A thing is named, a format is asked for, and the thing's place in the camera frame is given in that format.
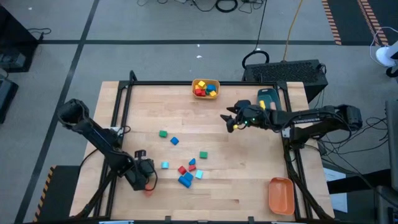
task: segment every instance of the white paper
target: white paper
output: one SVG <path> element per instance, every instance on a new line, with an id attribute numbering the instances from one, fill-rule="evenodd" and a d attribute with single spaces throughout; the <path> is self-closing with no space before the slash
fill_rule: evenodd
<path id="1" fill-rule="evenodd" d="M 344 179 L 346 178 L 346 174 L 337 172 L 331 169 L 326 169 L 323 168 L 323 171 L 326 176 L 326 181 L 332 181 L 332 180 L 339 180 L 339 179 Z M 341 193 L 341 194 L 333 194 L 330 195 L 331 199 L 331 206 L 333 209 L 341 211 L 341 212 L 348 212 L 348 206 L 347 206 L 347 193 Z"/>

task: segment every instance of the red block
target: red block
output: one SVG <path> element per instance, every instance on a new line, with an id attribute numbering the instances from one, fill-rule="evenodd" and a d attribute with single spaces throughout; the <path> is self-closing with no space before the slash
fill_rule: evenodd
<path id="1" fill-rule="evenodd" d="M 180 172 L 180 174 L 184 175 L 187 170 L 184 168 L 184 166 L 180 166 L 180 168 L 178 168 L 178 171 Z"/>
<path id="2" fill-rule="evenodd" d="M 193 170 L 195 170 L 195 169 L 197 169 L 197 167 L 196 167 L 195 165 L 190 165 L 190 166 L 188 167 L 189 172 L 191 172 L 191 171 L 193 171 Z"/>
<path id="3" fill-rule="evenodd" d="M 201 89 L 196 89 L 195 90 L 195 95 L 196 96 L 201 96 Z"/>

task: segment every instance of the bowl of blocks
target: bowl of blocks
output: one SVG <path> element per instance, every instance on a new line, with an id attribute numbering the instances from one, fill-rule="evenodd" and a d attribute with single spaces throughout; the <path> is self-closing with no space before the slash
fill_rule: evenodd
<path id="1" fill-rule="evenodd" d="M 196 99 L 215 100 L 220 94 L 218 80 L 195 79 L 192 81 L 192 93 Z"/>

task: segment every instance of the blue block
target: blue block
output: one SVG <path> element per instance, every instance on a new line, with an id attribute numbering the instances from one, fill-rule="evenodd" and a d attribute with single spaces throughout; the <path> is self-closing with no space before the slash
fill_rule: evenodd
<path id="1" fill-rule="evenodd" d="M 168 169 L 169 168 L 169 162 L 162 162 L 162 169 Z"/>
<path id="2" fill-rule="evenodd" d="M 186 172 L 184 177 L 191 182 L 193 180 L 193 175 L 191 173 Z"/>
<path id="3" fill-rule="evenodd" d="M 196 162 L 197 162 L 197 161 L 195 160 L 195 158 L 193 158 L 193 159 L 191 159 L 191 161 L 189 161 L 189 164 L 190 164 L 190 165 L 195 165 Z"/>
<path id="4" fill-rule="evenodd" d="M 206 90 L 208 90 L 209 92 L 216 91 L 216 86 L 215 85 L 207 85 Z"/>
<path id="5" fill-rule="evenodd" d="M 201 179 L 202 176 L 203 176 L 203 171 L 202 170 L 197 170 L 197 174 L 195 175 L 195 177 L 197 179 Z"/>
<path id="6" fill-rule="evenodd" d="M 170 142 L 172 142 L 175 145 L 177 145 L 179 143 L 179 140 L 176 137 L 173 137 Z"/>
<path id="7" fill-rule="evenodd" d="M 183 176 L 181 176 L 180 178 L 178 178 L 178 181 L 179 181 L 182 185 L 186 186 L 187 188 L 189 188 L 189 187 L 191 186 L 191 182 L 188 181 L 188 180 L 187 180 L 185 177 L 183 177 Z"/>

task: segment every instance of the dark mat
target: dark mat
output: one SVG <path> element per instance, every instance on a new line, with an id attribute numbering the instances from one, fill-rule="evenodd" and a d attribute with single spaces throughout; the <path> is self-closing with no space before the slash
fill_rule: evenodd
<path id="1" fill-rule="evenodd" d="M 336 166 L 323 163 L 323 167 L 337 172 L 343 172 Z M 334 210 L 335 218 L 353 223 L 374 223 L 376 220 L 376 209 L 374 204 L 373 190 L 359 190 L 347 193 L 348 213 Z"/>
<path id="2" fill-rule="evenodd" d="M 78 166 L 51 167 L 37 206 L 34 222 L 66 220 L 78 180 Z"/>
<path id="3" fill-rule="evenodd" d="M 335 41 L 339 45 L 370 45 L 382 26 L 398 28 L 397 0 L 322 0 Z M 392 45 L 398 34 L 383 29 L 378 45 Z"/>

